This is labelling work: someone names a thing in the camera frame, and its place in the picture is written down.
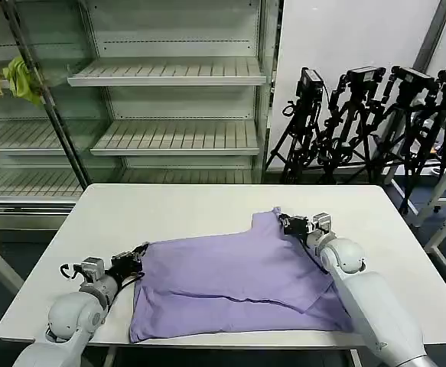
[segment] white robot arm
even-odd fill
[[[14,367],[80,367],[83,350],[106,314],[92,294],[65,294],[50,309],[47,330],[22,351]]]
[[[331,216],[312,221],[281,215],[285,234],[303,241],[328,271],[366,346],[389,367],[437,367],[427,356],[420,326],[399,303],[384,278],[366,263],[364,250],[331,231]]]
[[[106,271],[100,258],[86,258],[74,265],[73,276],[66,274],[69,267],[63,265],[60,270],[66,278],[81,274],[85,281],[79,291],[54,302],[47,329],[22,351],[14,367],[80,367],[83,350],[104,322],[122,282],[131,276],[142,277],[141,257],[147,247],[144,243],[132,252],[113,256],[112,267]]]

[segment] floor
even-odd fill
[[[430,187],[418,188],[412,197],[412,202],[421,207],[425,204]],[[401,200],[397,192],[387,187],[386,193],[392,202],[398,204]],[[446,216],[446,209],[432,216],[417,232],[420,243],[425,243],[429,236],[438,228]],[[12,267],[26,278],[40,258],[47,244],[54,236],[53,232],[0,232],[0,254],[12,265]],[[446,257],[446,240],[441,247]],[[13,297],[0,285],[0,318],[11,303]],[[8,343],[0,340],[0,367],[13,365],[18,354],[26,347],[22,343]],[[428,354],[437,362],[439,367],[446,367],[446,346],[429,346]],[[106,348],[89,347],[85,356],[92,364],[101,365],[105,358]],[[364,367],[377,367],[379,361],[367,350],[360,350],[360,356]],[[275,350],[247,350],[247,351],[222,351],[222,350],[181,350],[181,349],[121,349],[116,357],[115,366],[130,366],[153,362],[176,363],[177,365],[211,365],[214,367],[223,365],[261,365],[277,366],[303,365],[310,367],[338,367],[346,365],[345,355],[339,351],[275,351]]]

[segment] purple shirt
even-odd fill
[[[150,244],[137,281],[133,343],[198,333],[352,331],[330,275],[284,235],[279,209],[232,235]]]

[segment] shelf rack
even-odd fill
[[[94,121],[69,122],[80,151],[95,140]],[[0,155],[64,155],[49,120],[0,121]]]
[[[82,192],[69,168],[0,168],[0,196],[79,196]]]
[[[255,122],[116,120],[94,155],[257,155]]]
[[[71,86],[261,86],[255,57],[132,57],[93,61]]]
[[[124,184],[251,184],[251,170],[135,169],[124,172]]]

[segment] black tripod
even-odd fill
[[[369,180],[372,180],[369,155],[371,125],[367,125],[367,119],[371,112],[379,113],[381,111],[381,108],[377,108],[378,101],[373,98],[376,95],[377,87],[383,81],[385,72],[386,69],[383,67],[362,67],[349,70],[347,74],[340,77],[337,89],[331,93],[330,103],[328,104],[331,117],[325,121],[326,129],[318,135],[316,140],[319,152],[318,163],[322,164],[324,169],[324,174],[318,183],[335,184],[334,171],[341,164],[350,162],[354,154],[365,162]],[[341,109],[338,109],[338,99],[347,86],[350,87],[350,100],[345,102]],[[345,113],[347,113],[347,118],[340,136],[334,138],[335,128],[343,121]],[[360,140],[354,140],[352,146],[348,138],[352,124],[357,118],[360,118],[360,120],[356,133],[359,134]],[[360,143],[364,146],[364,155],[356,151]]]
[[[406,67],[393,67],[391,69],[391,76],[389,77],[388,91],[394,86],[397,79],[402,82],[399,84],[399,94],[396,101],[386,110],[384,118],[387,118],[392,114],[392,118],[389,120],[389,124],[386,127],[386,131],[383,137],[377,142],[376,153],[373,157],[375,182],[379,182],[381,173],[388,165],[390,161],[397,161],[396,164],[401,162],[409,167],[410,153],[406,154],[404,159],[391,152],[391,150],[405,137],[411,135],[411,117],[412,113],[416,110],[411,107],[411,104],[415,97],[421,93],[424,89],[429,91],[429,94],[436,95],[438,91],[438,84],[431,76],[419,73],[416,70]],[[411,144],[414,142],[408,141],[403,145],[403,151],[410,149]]]
[[[289,101],[289,106],[282,111],[285,116],[292,116],[292,119],[275,148],[271,150],[269,160],[265,165],[265,170],[267,170],[274,157],[284,162],[281,184],[297,184],[301,179],[302,168],[308,166],[316,158],[317,152],[311,149],[311,141],[314,134],[317,135],[320,132],[317,119],[321,111],[323,87],[323,80],[316,71],[307,67],[302,68],[296,89],[298,100],[295,104]],[[292,142],[287,158],[284,158],[278,151],[288,136],[292,138]]]
[[[441,128],[446,127],[446,71],[442,70],[438,73],[438,82],[442,85],[442,101],[438,107],[437,116],[434,118],[433,125],[430,127],[427,136],[423,139],[420,149],[416,155],[415,159],[415,169],[412,172],[411,182],[406,183],[405,187],[405,198],[403,199],[401,206],[399,207],[399,212],[407,213],[408,212],[408,199],[412,194],[413,189],[418,184],[420,179],[422,169],[425,167],[425,164],[431,154],[431,148],[435,143],[435,139],[437,138],[438,133]],[[442,148],[443,155],[446,159],[446,146]]]

